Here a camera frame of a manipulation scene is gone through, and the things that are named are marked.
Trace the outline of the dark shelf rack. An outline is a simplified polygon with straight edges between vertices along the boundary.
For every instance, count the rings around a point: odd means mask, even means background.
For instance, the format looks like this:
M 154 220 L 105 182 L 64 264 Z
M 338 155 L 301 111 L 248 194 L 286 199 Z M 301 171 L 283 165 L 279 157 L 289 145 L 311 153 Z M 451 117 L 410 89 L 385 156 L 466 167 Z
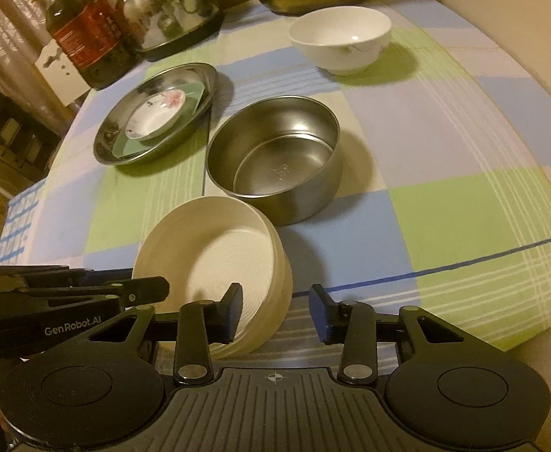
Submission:
M 47 176 L 59 136 L 0 92 L 0 160 L 29 181 Z

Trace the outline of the white ceramic bowl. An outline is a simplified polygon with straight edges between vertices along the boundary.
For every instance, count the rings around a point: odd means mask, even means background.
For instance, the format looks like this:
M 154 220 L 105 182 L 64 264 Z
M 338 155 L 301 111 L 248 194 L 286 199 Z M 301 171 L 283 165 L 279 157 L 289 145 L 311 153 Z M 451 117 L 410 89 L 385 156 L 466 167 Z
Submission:
M 375 63 L 388 48 L 393 23 L 362 6 L 334 6 L 298 17 L 289 29 L 293 46 L 334 76 L 350 76 Z

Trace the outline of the checkered pastel tablecloth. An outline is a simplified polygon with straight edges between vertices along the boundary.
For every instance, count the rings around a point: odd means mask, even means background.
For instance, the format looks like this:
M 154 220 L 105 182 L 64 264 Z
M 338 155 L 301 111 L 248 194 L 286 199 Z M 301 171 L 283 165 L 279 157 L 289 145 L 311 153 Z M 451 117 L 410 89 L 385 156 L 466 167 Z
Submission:
M 88 96 L 50 170 L 19 264 L 130 267 L 156 223 L 216 193 L 209 137 L 263 98 L 304 95 L 340 121 L 343 177 L 316 216 L 280 228 L 294 296 L 274 336 L 242 366 L 336 366 L 307 292 L 393 313 L 416 304 L 507 350 L 551 327 L 551 96 L 498 44 L 436 0 L 370 0 L 393 23 L 379 60 L 331 76 L 291 44 L 290 20 L 258 2 L 232 9 L 205 43 L 143 64 Z M 162 69 L 219 73 L 211 121 L 174 152 L 100 164 L 97 129 Z

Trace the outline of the stainless steel kettle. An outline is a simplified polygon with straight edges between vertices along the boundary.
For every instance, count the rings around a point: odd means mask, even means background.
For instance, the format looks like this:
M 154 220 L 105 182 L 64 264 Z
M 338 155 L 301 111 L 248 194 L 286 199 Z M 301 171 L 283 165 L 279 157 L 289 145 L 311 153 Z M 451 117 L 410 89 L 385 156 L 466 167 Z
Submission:
M 214 0 L 119 0 L 135 51 L 157 61 L 211 37 L 224 14 Z

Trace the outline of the stainless steel bowl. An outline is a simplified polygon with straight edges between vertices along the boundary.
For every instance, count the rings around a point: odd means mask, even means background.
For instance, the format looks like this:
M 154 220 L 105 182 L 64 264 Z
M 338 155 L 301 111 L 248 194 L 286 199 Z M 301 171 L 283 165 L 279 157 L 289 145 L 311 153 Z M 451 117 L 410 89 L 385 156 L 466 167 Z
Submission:
M 254 102 L 228 118 L 206 156 L 210 180 L 276 226 L 308 219 L 337 194 L 341 128 L 327 105 L 304 96 Z

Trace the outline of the blue white patterned cloth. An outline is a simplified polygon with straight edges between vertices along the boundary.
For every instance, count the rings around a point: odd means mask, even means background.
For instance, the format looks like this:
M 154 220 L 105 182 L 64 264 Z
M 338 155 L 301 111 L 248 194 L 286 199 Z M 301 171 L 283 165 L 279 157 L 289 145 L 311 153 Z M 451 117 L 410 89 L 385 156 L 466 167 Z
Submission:
M 0 265 L 22 261 L 27 238 L 46 180 L 42 180 L 8 201 L 8 210 L 0 236 Z

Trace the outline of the white floral small dish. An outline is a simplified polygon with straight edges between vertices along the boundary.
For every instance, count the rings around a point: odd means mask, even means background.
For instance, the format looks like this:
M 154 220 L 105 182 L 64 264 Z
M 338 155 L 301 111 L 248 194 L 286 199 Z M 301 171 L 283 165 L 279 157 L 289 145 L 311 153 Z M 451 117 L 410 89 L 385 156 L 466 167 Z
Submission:
M 178 120 L 189 102 L 182 89 L 171 89 L 149 97 L 128 119 L 126 137 L 145 141 L 160 136 Z

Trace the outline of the large stainless steel plate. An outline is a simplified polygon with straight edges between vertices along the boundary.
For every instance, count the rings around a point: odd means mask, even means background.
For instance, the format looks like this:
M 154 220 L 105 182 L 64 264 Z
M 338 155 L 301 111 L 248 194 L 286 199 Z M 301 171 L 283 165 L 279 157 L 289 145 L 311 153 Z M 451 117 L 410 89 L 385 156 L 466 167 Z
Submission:
M 218 73 L 205 62 L 164 69 L 114 105 L 98 128 L 93 152 L 106 166 L 148 162 L 188 140 L 213 102 Z

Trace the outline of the cooking oil bottle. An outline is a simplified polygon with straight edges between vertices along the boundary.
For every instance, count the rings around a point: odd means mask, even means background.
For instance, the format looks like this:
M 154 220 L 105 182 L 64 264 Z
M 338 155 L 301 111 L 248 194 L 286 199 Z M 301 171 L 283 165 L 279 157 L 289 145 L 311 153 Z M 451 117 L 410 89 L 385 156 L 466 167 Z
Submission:
M 109 0 L 47 1 L 46 30 L 91 88 L 111 86 L 139 63 Z

